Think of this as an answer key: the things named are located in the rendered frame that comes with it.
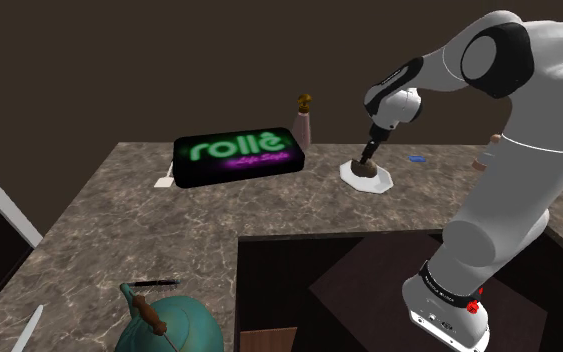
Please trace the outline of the small white flat spatula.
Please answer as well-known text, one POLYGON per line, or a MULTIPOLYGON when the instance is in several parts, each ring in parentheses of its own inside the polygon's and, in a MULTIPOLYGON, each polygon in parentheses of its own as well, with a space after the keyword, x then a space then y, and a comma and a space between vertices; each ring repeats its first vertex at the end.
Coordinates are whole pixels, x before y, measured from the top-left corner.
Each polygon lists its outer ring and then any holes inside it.
POLYGON ((173 163, 170 163, 170 166, 169 166, 166 174, 156 181, 156 183, 154 184, 154 187, 155 188, 169 188, 174 182, 172 170, 173 170, 173 163))

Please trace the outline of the dark robot stand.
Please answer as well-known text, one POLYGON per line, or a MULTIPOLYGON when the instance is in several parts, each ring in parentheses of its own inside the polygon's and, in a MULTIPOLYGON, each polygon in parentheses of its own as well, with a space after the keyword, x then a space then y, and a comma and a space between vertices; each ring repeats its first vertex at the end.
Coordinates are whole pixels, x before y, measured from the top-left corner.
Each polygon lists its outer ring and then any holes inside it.
MULTIPOLYGON (((410 319, 403 282, 440 246, 437 230, 371 233, 310 290, 367 352, 455 352, 410 319)), ((512 285, 491 278, 482 304, 490 341, 485 352, 539 352, 547 312, 512 285)))

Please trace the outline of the pink bottle with gold cap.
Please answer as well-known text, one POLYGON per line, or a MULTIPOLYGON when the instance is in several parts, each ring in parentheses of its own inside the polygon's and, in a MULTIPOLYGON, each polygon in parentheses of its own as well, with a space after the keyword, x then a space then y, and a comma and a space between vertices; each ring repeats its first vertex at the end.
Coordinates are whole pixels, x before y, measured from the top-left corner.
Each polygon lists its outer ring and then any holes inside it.
POLYGON ((310 128, 310 106, 312 97, 309 94, 301 94, 298 99, 298 113, 294 119, 292 135, 302 150, 306 150, 311 144, 310 128))

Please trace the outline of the white octagonal plate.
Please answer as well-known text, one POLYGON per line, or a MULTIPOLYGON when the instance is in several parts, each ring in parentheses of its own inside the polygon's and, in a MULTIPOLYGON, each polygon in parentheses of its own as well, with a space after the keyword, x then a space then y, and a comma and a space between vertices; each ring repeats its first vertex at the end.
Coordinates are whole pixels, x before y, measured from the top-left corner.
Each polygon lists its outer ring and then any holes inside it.
POLYGON ((340 178, 349 186, 360 192, 382 194, 394 185, 390 173, 376 166, 374 177, 361 177, 351 171, 351 162, 347 161, 339 167, 340 178))

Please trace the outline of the brown round lump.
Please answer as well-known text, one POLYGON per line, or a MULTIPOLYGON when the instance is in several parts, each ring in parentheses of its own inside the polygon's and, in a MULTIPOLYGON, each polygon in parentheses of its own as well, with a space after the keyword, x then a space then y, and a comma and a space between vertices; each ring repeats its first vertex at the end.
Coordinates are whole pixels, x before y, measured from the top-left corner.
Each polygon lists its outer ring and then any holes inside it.
POLYGON ((373 178, 378 173, 378 165, 371 159, 368 159, 365 163, 352 159, 350 167, 352 173, 357 177, 373 178))

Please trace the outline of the clear bottle with tan cap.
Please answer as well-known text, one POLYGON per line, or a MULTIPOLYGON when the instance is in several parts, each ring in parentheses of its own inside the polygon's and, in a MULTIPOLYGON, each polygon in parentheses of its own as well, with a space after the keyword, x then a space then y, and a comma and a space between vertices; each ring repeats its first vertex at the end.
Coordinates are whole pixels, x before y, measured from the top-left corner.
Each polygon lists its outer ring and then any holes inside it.
POLYGON ((501 140, 500 134, 494 134, 490 137, 489 143, 485 149, 480 152, 472 163, 472 167, 478 171, 484 171, 491 161, 494 159, 496 147, 501 140))

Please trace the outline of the black pen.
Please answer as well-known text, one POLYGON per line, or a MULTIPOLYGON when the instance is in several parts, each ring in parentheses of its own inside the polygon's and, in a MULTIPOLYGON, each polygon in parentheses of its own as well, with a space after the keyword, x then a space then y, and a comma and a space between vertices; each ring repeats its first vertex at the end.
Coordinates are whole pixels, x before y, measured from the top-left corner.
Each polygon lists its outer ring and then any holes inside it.
POLYGON ((179 279, 147 280, 127 283, 130 287, 157 287, 157 286, 176 286, 181 283, 179 279))

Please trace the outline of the black box with neon lettering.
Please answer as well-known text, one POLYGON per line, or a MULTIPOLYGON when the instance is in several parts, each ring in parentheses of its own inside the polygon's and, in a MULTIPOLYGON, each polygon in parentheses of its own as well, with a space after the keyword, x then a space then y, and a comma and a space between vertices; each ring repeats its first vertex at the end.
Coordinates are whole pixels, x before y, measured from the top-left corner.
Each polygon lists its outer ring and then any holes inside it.
POLYGON ((284 127, 180 137, 172 175, 180 188, 298 172, 305 154, 284 127))

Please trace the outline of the silver knife blade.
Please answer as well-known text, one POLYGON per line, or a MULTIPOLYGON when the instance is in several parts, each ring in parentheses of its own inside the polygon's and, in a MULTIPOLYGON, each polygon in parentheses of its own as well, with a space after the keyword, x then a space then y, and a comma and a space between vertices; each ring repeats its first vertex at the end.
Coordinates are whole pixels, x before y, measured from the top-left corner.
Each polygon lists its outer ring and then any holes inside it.
POLYGON ((10 352, 23 352, 42 316, 43 310, 43 305, 39 305, 35 309, 10 352))

